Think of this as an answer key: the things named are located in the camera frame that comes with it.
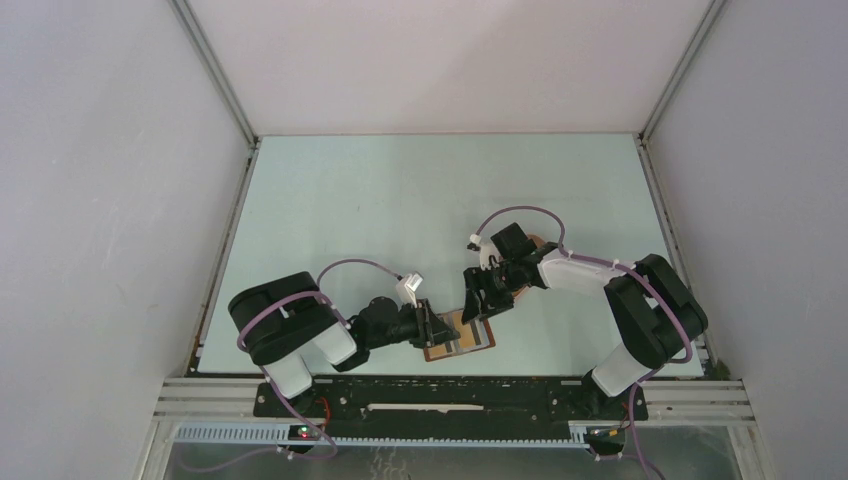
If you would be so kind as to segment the brown leather card holder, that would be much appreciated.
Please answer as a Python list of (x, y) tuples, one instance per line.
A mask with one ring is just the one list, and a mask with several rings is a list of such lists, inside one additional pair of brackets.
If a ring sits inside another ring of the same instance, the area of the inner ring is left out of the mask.
[(453, 327), (459, 333), (459, 338), (424, 349), (423, 356), (426, 362), (458, 357), (496, 346), (496, 340), (487, 319), (474, 320), (463, 324), (461, 309), (440, 313), (439, 318), (448, 326)]

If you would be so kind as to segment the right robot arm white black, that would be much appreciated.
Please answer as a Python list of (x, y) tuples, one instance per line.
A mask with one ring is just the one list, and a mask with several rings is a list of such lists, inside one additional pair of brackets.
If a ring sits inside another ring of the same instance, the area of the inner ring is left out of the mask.
[(585, 375), (585, 411), (606, 418), (625, 390), (669, 363), (687, 362), (708, 317), (668, 260), (650, 254), (632, 264), (579, 255), (555, 242), (536, 244), (512, 223), (484, 240), (470, 237), (479, 264), (463, 273), (462, 321), (484, 320), (512, 309), (526, 288), (599, 294), (609, 305), (620, 344)]

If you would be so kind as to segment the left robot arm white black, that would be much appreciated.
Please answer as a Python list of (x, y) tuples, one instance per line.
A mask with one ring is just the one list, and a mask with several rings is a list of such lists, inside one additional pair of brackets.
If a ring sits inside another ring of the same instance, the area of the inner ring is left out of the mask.
[(278, 404), (297, 417), (316, 403), (313, 377), (300, 353), (307, 345), (345, 372), (367, 362), (377, 348), (407, 342), (427, 349), (460, 338), (426, 299), (399, 304), (379, 296), (346, 319), (307, 272), (238, 293), (228, 312), (238, 330), (237, 348), (277, 389)]

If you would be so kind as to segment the pink oval tray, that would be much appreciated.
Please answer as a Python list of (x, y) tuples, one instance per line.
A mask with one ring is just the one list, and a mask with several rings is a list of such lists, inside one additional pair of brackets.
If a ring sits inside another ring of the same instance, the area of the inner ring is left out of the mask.
[(547, 289), (541, 274), (539, 273), (539, 262), (536, 257), (530, 255), (530, 259), (520, 259), (512, 264), (509, 269), (509, 282), (512, 287), (512, 298), (518, 300), (531, 288)]

